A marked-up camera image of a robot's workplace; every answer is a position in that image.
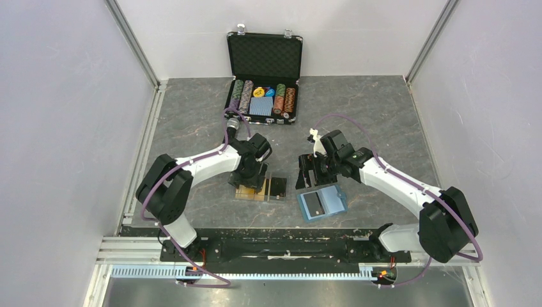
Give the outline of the black VIP credit card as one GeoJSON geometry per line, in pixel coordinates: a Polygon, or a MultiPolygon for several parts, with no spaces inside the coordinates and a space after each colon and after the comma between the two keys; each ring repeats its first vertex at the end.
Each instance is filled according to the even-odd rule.
{"type": "Polygon", "coordinates": [[[325,209],[317,192],[303,194],[303,199],[309,217],[317,217],[325,214],[325,209]]]}

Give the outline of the clear box with gold cards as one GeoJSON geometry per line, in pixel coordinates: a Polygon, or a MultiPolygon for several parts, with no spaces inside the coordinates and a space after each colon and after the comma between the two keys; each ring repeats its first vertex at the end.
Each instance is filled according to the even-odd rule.
{"type": "Polygon", "coordinates": [[[286,177],[266,177],[259,192],[240,185],[235,191],[234,199],[262,202],[286,201],[287,188],[288,179],[286,177]]]}

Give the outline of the light blue card holder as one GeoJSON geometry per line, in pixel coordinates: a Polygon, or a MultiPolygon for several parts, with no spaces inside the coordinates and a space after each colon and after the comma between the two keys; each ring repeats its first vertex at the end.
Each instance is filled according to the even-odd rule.
{"type": "Polygon", "coordinates": [[[348,211],[348,204],[346,201],[346,194],[338,185],[330,185],[328,187],[323,187],[315,191],[310,191],[306,193],[301,193],[297,195],[297,201],[300,207],[300,211],[304,221],[311,223],[326,217],[334,216],[336,214],[341,214],[348,211]],[[303,194],[317,192],[321,199],[322,205],[325,209],[325,214],[317,217],[309,217],[306,210],[306,204],[303,199],[303,194]]]}

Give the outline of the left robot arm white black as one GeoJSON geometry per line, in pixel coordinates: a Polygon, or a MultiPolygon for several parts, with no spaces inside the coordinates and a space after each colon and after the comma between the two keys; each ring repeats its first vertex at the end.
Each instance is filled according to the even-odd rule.
{"type": "Polygon", "coordinates": [[[263,189],[272,153],[270,143],[261,134],[247,141],[234,137],[216,149],[199,155],[174,159],[168,154],[158,156],[135,192],[135,197],[151,218],[177,243],[176,252],[184,260],[194,260],[201,252],[197,232],[184,211],[190,190],[201,182],[229,173],[228,182],[257,193],[263,189]]]}

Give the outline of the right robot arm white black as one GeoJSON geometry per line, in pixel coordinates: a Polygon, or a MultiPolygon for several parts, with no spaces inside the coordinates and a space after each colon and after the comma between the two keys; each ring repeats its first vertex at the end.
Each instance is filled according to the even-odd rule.
{"type": "Polygon", "coordinates": [[[412,224],[387,223],[370,236],[369,253],[385,261],[398,252],[425,252],[447,263],[464,256],[462,249],[472,244],[483,257],[476,237],[479,229],[464,193],[455,188],[441,189],[425,184],[392,167],[368,148],[354,149],[340,130],[323,136],[309,131],[313,151],[300,155],[296,189],[334,184],[338,176],[375,188],[410,211],[418,220],[412,224]]]}

